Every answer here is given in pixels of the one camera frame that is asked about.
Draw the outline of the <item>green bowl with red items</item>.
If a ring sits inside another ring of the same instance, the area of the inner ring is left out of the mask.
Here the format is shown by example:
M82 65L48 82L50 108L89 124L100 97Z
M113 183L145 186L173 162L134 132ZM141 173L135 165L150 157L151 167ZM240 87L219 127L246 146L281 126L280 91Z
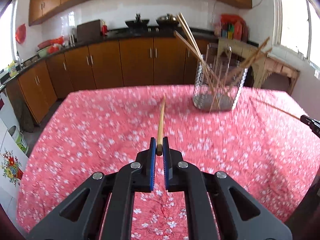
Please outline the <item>green bowl with red items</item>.
M46 40L38 45L39 49L36 53L39 57L45 57L49 54L60 51L62 49L63 43L63 36L51 40Z

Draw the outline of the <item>red plastic bag on wall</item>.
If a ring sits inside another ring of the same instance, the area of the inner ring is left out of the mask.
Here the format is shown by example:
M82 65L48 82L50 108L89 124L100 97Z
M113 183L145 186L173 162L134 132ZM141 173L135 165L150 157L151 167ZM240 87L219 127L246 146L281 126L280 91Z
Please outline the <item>red plastic bag on wall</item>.
M26 34L27 34L27 30L24 23L16 29L16 33L15 33L16 42L18 44L23 44L25 42Z

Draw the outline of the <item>yellow detergent bottle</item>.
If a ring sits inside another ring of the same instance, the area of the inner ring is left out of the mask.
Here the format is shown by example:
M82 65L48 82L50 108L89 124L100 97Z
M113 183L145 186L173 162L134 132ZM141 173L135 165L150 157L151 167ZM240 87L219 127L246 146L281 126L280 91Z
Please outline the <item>yellow detergent bottle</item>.
M9 65L8 65L8 73L10 77L14 77L17 74L17 69L16 69L16 62L12 61Z

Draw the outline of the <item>dark cutting board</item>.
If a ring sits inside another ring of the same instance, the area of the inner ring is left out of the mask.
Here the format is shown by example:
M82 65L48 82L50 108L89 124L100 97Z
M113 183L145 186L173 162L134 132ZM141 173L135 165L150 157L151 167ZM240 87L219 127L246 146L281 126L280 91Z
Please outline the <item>dark cutting board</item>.
M86 22L76 27L77 42L88 42L100 37L101 20Z

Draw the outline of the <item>pink floral tablecloth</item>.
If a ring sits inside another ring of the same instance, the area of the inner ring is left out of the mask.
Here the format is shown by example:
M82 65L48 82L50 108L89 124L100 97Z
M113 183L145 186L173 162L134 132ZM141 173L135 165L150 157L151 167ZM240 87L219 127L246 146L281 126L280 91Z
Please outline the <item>pink floral tablecloth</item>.
M293 239L318 239L311 212L295 214L319 170L319 139L297 117L287 93L244 88L234 110L203 112L191 86L73 92L61 103L29 157L17 222L30 231L96 171L109 174L135 160L157 135L165 99L169 146L201 171L224 171L284 222Z

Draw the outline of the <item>red thermos bottles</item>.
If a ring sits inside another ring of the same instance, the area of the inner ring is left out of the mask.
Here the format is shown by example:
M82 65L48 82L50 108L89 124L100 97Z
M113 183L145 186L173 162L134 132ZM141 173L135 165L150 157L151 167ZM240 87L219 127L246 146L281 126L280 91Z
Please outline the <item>red thermos bottles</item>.
M248 26L242 17L239 15L222 14L220 21L222 37L247 42Z

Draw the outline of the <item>cream wooden side table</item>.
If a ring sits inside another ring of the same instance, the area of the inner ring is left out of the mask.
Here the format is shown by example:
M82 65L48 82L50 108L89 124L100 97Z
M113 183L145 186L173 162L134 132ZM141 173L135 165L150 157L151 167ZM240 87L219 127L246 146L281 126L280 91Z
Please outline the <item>cream wooden side table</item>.
M242 57L243 59L246 59L251 53L257 50L257 47L238 40L219 38L218 54L228 47L231 47L233 54ZM289 80L289 87L286 92L291 95L300 76L299 70L269 55L259 59L257 63L253 63L251 66L253 68L254 88L260 88L271 74L276 73Z

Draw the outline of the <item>red bottle on counter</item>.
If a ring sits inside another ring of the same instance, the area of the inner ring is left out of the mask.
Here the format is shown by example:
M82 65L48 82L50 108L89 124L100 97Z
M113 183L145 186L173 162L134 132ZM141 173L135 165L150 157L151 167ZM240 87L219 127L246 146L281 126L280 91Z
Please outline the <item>red bottle on counter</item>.
M102 25L101 25L101 33L103 36L106 36L107 35L107 32L108 32L108 28L107 28L107 25L104 21L101 22Z

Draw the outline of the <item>lower kitchen cabinets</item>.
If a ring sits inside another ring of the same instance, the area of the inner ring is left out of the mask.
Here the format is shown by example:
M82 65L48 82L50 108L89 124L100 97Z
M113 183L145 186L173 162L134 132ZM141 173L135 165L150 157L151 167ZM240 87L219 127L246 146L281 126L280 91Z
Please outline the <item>lower kitchen cabinets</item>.
M174 37L123 38L58 53L30 66L5 91L40 123L59 99L79 90L192 85L198 60Z

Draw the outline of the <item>black wok on stove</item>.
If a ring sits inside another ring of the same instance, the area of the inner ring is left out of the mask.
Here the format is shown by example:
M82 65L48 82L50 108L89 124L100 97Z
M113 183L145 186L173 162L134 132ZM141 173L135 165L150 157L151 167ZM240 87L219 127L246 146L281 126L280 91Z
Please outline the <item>black wok on stove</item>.
M125 21L125 24L131 29L143 29L148 26L149 19L142 19L141 14L136 14L134 20Z

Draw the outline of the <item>lidded black pot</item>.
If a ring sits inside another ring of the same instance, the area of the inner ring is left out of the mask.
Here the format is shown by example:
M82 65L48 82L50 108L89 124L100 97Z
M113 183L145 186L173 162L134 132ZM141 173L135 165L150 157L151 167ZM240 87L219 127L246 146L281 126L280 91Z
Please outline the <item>lidded black pot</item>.
M156 22L160 27L167 28L175 28L179 25L178 19L173 14L159 16L159 18L156 19Z

